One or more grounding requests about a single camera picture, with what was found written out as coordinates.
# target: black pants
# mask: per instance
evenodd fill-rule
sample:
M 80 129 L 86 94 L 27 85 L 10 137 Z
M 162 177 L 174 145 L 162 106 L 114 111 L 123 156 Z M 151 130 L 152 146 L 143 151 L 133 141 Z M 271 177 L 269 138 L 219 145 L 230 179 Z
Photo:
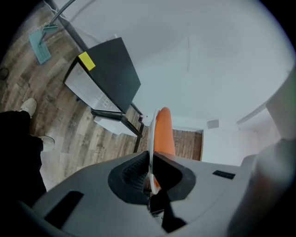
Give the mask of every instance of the black pants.
M 5 196 L 33 206 L 46 188 L 40 174 L 43 143 L 30 135 L 30 120 L 25 111 L 0 113 L 0 150 Z

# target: mop head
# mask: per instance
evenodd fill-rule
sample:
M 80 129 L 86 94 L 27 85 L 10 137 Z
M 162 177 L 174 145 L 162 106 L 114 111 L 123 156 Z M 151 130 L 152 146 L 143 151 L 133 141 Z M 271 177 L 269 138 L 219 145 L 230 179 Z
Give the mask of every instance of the mop head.
M 39 63 L 43 64 L 50 59 L 51 55 L 44 40 L 42 40 L 41 44 L 39 43 L 41 37 L 42 37 L 41 30 L 34 31 L 29 34 L 29 41 L 31 43 L 33 51 Z

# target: white shoe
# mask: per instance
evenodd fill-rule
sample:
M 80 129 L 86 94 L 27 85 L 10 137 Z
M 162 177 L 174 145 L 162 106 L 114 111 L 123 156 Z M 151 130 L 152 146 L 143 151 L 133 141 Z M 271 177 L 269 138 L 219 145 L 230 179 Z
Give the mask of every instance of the white shoe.
M 33 98 L 27 99 L 22 106 L 20 107 L 20 111 L 27 111 L 30 117 L 33 117 L 33 114 L 36 110 L 37 102 Z
M 55 147 L 54 139 L 48 136 L 41 136 L 39 138 L 41 138 L 43 142 L 43 151 L 47 152 L 53 150 L 53 148 Z

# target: mop handle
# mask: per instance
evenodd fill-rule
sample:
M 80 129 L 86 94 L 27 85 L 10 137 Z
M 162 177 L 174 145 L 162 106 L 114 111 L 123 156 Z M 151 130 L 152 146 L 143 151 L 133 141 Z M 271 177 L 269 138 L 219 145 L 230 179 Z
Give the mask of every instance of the mop handle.
M 48 24 L 48 26 L 50 26 L 51 24 L 54 23 L 54 21 L 62 14 L 62 12 L 68 7 L 70 6 L 75 0 L 69 0 L 59 11 L 58 13 L 53 17 L 53 19 L 50 21 L 50 23 Z M 44 36 L 46 35 L 46 32 L 42 33 L 42 37 L 40 39 L 39 44 L 41 44 Z

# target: yellow tag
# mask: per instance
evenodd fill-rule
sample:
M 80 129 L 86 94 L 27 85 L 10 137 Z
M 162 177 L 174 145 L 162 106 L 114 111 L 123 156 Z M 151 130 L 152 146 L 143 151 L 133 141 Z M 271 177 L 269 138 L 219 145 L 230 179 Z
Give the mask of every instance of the yellow tag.
M 83 52 L 78 57 L 80 58 L 80 60 L 83 62 L 83 64 L 86 66 L 86 68 L 89 71 L 92 70 L 96 66 L 96 65 L 94 65 L 92 59 L 90 58 L 90 56 L 86 52 Z

